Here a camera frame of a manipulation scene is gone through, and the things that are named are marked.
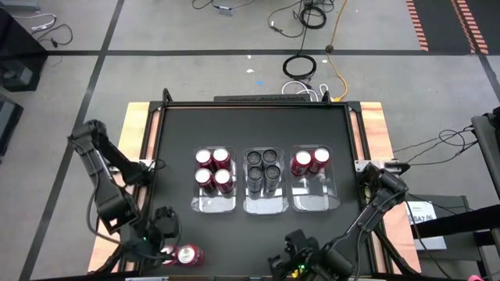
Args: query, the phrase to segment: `red can on table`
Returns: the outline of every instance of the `red can on table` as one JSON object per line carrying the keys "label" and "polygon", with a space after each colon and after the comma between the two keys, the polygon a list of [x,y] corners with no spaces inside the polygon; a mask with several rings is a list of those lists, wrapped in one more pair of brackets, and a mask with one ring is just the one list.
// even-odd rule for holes
{"label": "red can on table", "polygon": [[210,171],[215,169],[212,153],[208,149],[198,150],[195,157],[200,168],[209,169]]}
{"label": "red can on table", "polygon": [[213,160],[217,169],[226,169],[231,171],[231,157],[226,148],[217,148],[213,152]]}
{"label": "red can on table", "polygon": [[176,249],[174,246],[172,245],[166,245],[162,250],[161,250],[162,253],[165,253],[165,254],[171,254],[173,256],[173,259],[171,260],[168,260],[168,261],[163,261],[163,264],[164,265],[175,265],[177,263],[177,253],[176,253]]}
{"label": "red can on table", "polygon": [[291,160],[291,172],[296,176],[303,176],[311,165],[311,154],[307,151],[299,151]]}
{"label": "red can on table", "polygon": [[196,171],[195,180],[200,188],[202,188],[207,194],[211,194],[216,189],[216,182],[209,169],[203,168]]}
{"label": "red can on table", "polygon": [[233,191],[233,177],[226,169],[220,169],[215,175],[216,186],[220,192],[228,194]]}
{"label": "red can on table", "polygon": [[311,165],[309,171],[311,173],[319,173],[322,168],[328,164],[330,160],[330,153],[324,148],[318,148],[312,154]]}
{"label": "red can on table", "polygon": [[187,244],[177,249],[177,260],[180,265],[196,266],[202,265],[205,260],[205,255],[198,246]]}

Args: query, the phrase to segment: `yellow cable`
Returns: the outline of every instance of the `yellow cable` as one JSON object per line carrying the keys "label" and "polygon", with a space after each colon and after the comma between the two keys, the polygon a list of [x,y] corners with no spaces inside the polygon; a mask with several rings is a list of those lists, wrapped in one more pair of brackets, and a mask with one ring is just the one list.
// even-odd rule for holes
{"label": "yellow cable", "polygon": [[[342,5],[341,11],[338,13],[337,21],[335,22],[335,28],[334,28],[334,34],[331,37],[331,42],[330,45],[334,45],[334,39],[335,39],[335,34],[337,33],[337,27],[338,27],[338,22],[341,20],[342,12],[344,12],[345,4],[347,4],[348,0],[344,0],[344,5]],[[334,101],[341,101],[342,98],[345,97],[345,95],[349,92],[349,86],[347,84],[347,81],[344,79],[344,77],[338,72],[337,67],[335,67],[335,64],[333,61],[330,59],[330,54],[327,54],[328,62],[331,64],[331,66],[334,68],[334,72],[337,75],[337,77],[342,80],[342,83],[344,83],[344,93],[340,97],[334,98]]]}

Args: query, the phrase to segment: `wooden table frame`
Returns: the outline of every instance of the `wooden table frame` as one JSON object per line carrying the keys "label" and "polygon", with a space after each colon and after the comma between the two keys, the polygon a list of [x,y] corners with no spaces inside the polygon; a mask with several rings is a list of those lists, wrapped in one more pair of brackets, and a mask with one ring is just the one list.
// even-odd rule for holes
{"label": "wooden table frame", "polygon": [[[122,133],[118,148],[129,158],[139,159],[141,156],[146,159],[153,159],[155,150],[155,140],[157,138],[157,128],[159,123],[159,111],[151,115],[151,131],[148,134],[148,139],[145,141],[145,129],[148,123],[149,102],[131,102],[127,108],[127,114],[123,121]],[[362,102],[362,122],[358,121],[357,115],[351,111],[352,131],[355,138],[355,148],[358,153],[358,159],[365,158],[363,147],[368,146],[370,158],[372,160],[390,160],[393,159],[393,152],[391,142],[389,140],[388,129],[385,123],[382,105],[379,102]],[[366,134],[367,144],[362,142],[359,124],[364,124],[364,132]],[[118,184],[123,184],[121,176],[116,176]],[[132,187],[128,187],[127,191],[134,192]],[[137,202],[140,207],[144,204],[146,191],[145,188],[139,188],[135,191],[137,193]],[[400,204],[390,210],[384,216],[384,227],[387,238],[394,244],[399,254],[408,262],[408,264],[420,272],[420,263],[413,243],[413,235],[410,229],[408,217],[404,204]],[[104,229],[103,235],[109,236],[105,231],[105,227],[99,221],[98,229]],[[118,234],[111,237],[119,239]],[[372,235],[373,250],[377,263],[378,272],[387,272],[384,254],[380,245],[380,241]],[[108,256],[116,249],[116,245],[96,237],[94,249],[92,251],[91,260],[89,262],[88,271],[98,269],[106,261]],[[133,270],[133,263],[126,263],[123,265],[124,270]],[[398,269],[392,265],[394,273],[398,273]]]}

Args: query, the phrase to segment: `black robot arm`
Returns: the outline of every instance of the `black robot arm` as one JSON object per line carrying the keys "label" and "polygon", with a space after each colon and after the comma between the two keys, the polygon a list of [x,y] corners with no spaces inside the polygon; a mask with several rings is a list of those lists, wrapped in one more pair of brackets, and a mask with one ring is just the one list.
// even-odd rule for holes
{"label": "black robot arm", "polygon": [[76,128],[68,140],[93,179],[97,212],[108,232],[115,233],[121,226],[139,220],[141,214],[134,198],[116,184],[107,161],[121,171],[126,185],[148,185],[151,177],[148,167],[130,162],[109,142],[105,125],[98,120]]}
{"label": "black robot arm", "polygon": [[127,186],[148,187],[152,170],[142,162],[131,162],[108,139],[104,123],[91,120],[73,130],[68,137],[81,157],[94,184],[94,201],[98,217],[108,233],[119,233],[116,251],[96,272],[110,272],[117,261],[153,260],[155,263],[171,259],[160,252],[163,241],[177,237],[179,221],[172,208],[155,210],[148,219],[147,208],[141,213],[134,197],[116,184],[110,167],[116,167]]}
{"label": "black robot arm", "polygon": [[[352,240],[350,237],[357,237],[357,247],[360,247],[384,214],[404,201],[408,191],[406,184],[396,175],[371,163],[359,174],[359,183],[361,188],[368,187],[373,191],[373,199],[345,234],[334,238],[322,248],[315,238],[306,239],[301,229],[288,234],[285,237],[285,252],[289,259],[284,261],[280,255],[268,258],[273,280],[284,280],[290,274],[307,281],[347,280],[351,276],[355,266],[338,250],[339,246]],[[392,258],[401,258],[394,248],[390,250]],[[403,265],[402,272],[416,274],[404,260],[398,265]]]}

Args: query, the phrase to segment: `can lid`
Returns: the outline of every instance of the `can lid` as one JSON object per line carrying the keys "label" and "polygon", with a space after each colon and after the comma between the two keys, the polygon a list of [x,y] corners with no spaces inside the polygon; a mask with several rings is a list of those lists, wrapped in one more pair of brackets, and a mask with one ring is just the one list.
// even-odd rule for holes
{"label": "can lid", "polygon": [[311,162],[311,154],[307,151],[299,151],[295,155],[298,164],[308,165]]}
{"label": "can lid", "polygon": [[226,169],[220,169],[216,173],[216,182],[217,183],[221,183],[221,184],[229,183],[230,178],[231,178],[231,174]]}
{"label": "can lid", "polygon": [[248,178],[250,180],[260,180],[263,177],[263,171],[258,167],[250,168],[248,171]]}
{"label": "can lid", "polygon": [[276,158],[277,158],[276,152],[272,149],[268,149],[264,151],[264,153],[262,154],[262,159],[266,163],[274,163],[276,161]]}
{"label": "can lid", "polygon": [[330,158],[330,153],[324,148],[318,148],[314,151],[314,158],[319,162],[326,162]]}
{"label": "can lid", "polygon": [[276,167],[275,165],[271,165],[267,167],[266,169],[266,178],[268,179],[279,179],[281,174],[280,168]]}
{"label": "can lid", "polygon": [[210,180],[210,175],[212,173],[208,169],[199,169],[196,171],[195,179],[199,183],[206,183]]}
{"label": "can lid", "polygon": [[199,163],[207,163],[210,160],[210,151],[207,149],[200,149],[196,152],[196,161]]}
{"label": "can lid", "polygon": [[[175,256],[175,248],[172,245],[166,245],[160,252],[165,253],[165,254],[172,254],[172,256]],[[164,265],[171,264],[175,260],[169,260],[169,261],[163,261],[162,263]]]}
{"label": "can lid", "polygon": [[248,153],[248,155],[247,155],[247,162],[250,165],[259,164],[260,159],[261,159],[260,153],[258,153],[257,151],[252,151],[252,152]]}
{"label": "can lid", "polygon": [[183,264],[188,264],[195,259],[195,255],[195,249],[190,245],[186,245],[179,248],[177,259]]}
{"label": "can lid", "polygon": [[213,152],[213,158],[217,161],[224,161],[229,156],[229,152],[225,148],[217,148]]}

